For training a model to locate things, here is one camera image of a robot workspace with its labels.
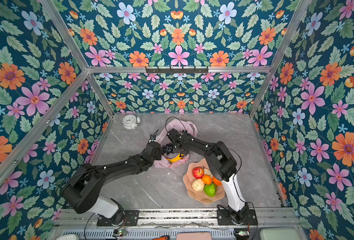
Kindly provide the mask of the fake purple grapes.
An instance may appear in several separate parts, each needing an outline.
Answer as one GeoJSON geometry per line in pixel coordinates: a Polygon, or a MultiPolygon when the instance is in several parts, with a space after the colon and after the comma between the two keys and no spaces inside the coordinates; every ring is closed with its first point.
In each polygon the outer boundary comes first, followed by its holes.
{"type": "Polygon", "coordinates": [[[162,155],[170,156],[176,153],[176,148],[172,143],[168,143],[162,146],[162,155]]]}

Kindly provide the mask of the fake yellow banana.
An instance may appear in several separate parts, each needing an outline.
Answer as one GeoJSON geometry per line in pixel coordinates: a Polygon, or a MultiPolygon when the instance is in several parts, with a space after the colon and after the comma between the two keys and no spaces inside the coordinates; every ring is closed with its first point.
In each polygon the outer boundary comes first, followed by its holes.
{"type": "Polygon", "coordinates": [[[172,164],[172,163],[175,163],[177,161],[180,161],[181,159],[183,159],[186,155],[184,154],[178,154],[177,156],[175,156],[174,158],[167,158],[167,160],[172,164]]]}

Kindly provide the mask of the pink plastic bag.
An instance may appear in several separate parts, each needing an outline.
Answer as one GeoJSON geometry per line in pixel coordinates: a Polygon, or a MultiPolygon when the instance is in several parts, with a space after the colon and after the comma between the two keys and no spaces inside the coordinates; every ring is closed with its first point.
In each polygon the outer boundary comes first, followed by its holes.
{"type": "Polygon", "coordinates": [[[156,142],[162,147],[166,147],[168,144],[172,145],[172,153],[167,154],[164,150],[160,161],[155,161],[156,168],[174,168],[186,163],[189,158],[189,152],[182,150],[181,142],[182,134],[188,133],[193,137],[198,135],[198,129],[196,125],[191,121],[182,121],[174,119],[167,123],[165,128],[156,137],[156,142]]]}

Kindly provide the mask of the fake red apple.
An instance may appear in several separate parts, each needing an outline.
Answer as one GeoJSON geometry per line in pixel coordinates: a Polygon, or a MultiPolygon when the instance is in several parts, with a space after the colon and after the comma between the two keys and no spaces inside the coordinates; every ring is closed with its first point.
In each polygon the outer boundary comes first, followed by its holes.
{"type": "Polygon", "coordinates": [[[195,167],[192,169],[193,177],[196,179],[201,179],[205,175],[205,170],[202,167],[195,167]]]}

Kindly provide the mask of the pink wavy bowl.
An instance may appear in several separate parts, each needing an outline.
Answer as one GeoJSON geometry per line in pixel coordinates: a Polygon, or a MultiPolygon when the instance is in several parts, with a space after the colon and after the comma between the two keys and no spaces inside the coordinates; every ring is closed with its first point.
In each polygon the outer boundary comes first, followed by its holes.
{"type": "Polygon", "coordinates": [[[186,185],[187,193],[188,193],[189,197],[191,197],[192,199],[195,199],[198,202],[205,204],[205,205],[209,205],[209,204],[212,204],[214,202],[217,202],[217,201],[223,199],[226,196],[226,194],[225,194],[224,187],[222,185],[220,185],[220,186],[215,185],[217,187],[217,191],[213,197],[208,196],[204,190],[202,190],[201,192],[197,192],[194,190],[194,188],[192,187],[192,184],[197,179],[194,177],[193,170],[194,170],[194,168],[197,168],[197,167],[202,167],[202,168],[207,168],[207,169],[209,168],[206,159],[202,159],[198,163],[190,163],[189,164],[188,170],[183,177],[183,181],[186,185]]]}

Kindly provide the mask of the fake orange tangerine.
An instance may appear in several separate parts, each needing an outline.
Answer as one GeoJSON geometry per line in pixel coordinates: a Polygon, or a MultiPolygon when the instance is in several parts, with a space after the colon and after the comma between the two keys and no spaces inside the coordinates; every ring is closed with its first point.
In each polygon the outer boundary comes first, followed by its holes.
{"type": "Polygon", "coordinates": [[[213,182],[212,177],[209,175],[203,175],[201,180],[205,185],[210,185],[213,182]]]}

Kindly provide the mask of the fake beige garlic bulb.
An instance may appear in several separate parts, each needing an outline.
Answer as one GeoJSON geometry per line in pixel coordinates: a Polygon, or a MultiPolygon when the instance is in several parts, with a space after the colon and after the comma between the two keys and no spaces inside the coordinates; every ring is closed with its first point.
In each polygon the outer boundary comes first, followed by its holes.
{"type": "Polygon", "coordinates": [[[196,179],[192,182],[192,189],[195,192],[202,192],[205,189],[206,184],[202,181],[202,179],[196,179]]]}

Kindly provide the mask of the fake green apple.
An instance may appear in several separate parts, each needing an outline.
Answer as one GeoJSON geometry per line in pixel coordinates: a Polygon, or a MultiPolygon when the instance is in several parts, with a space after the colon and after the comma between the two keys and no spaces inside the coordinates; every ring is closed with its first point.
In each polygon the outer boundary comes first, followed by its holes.
{"type": "Polygon", "coordinates": [[[215,197],[217,194],[217,188],[218,186],[214,183],[205,185],[204,187],[204,192],[208,197],[215,197]]]}

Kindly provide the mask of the fake beige ginger root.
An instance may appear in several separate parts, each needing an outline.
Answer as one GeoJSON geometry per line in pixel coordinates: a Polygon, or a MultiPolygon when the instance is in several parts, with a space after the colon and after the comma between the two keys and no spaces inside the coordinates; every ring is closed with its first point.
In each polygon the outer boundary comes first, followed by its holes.
{"type": "Polygon", "coordinates": [[[212,176],[212,173],[208,168],[204,168],[204,175],[212,176]]]}

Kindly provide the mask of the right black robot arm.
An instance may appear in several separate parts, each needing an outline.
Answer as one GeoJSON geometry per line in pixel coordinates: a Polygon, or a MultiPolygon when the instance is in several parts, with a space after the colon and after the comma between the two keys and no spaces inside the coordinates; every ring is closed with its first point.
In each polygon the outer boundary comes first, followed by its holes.
{"type": "Polygon", "coordinates": [[[205,142],[186,131],[180,133],[171,129],[167,136],[177,149],[197,153],[206,159],[212,175],[221,181],[224,187],[232,221],[237,225],[243,223],[248,215],[249,207],[241,194],[237,179],[237,162],[231,150],[221,141],[205,142]]]}

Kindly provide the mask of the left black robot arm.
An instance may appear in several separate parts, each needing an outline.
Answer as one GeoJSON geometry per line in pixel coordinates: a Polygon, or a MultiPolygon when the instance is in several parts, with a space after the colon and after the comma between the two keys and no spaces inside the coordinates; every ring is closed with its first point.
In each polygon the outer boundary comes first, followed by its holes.
{"type": "Polygon", "coordinates": [[[61,196],[78,214],[88,212],[110,219],[120,207],[115,201],[100,196],[102,187],[117,179],[145,172],[161,158],[161,145],[152,141],[140,154],[121,162],[96,166],[83,164],[62,188],[61,196]]]}

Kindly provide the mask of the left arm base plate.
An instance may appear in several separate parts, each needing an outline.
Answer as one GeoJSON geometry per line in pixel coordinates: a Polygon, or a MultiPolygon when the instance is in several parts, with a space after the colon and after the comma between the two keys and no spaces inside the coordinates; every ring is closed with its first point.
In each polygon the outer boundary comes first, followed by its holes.
{"type": "Polygon", "coordinates": [[[139,210],[118,210],[111,218],[99,216],[98,227],[120,227],[120,226],[137,226],[139,220],[139,210]]]}

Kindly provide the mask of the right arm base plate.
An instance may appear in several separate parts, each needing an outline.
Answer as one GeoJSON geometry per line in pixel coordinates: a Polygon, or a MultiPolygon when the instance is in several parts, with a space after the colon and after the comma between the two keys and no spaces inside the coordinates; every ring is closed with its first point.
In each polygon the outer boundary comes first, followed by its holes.
{"type": "Polygon", "coordinates": [[[248,210],[239,223],[235,222],[228,210],[217,209],[217,221],[219,226],[257,226],[258,219],[254,210],[248,210]]]}

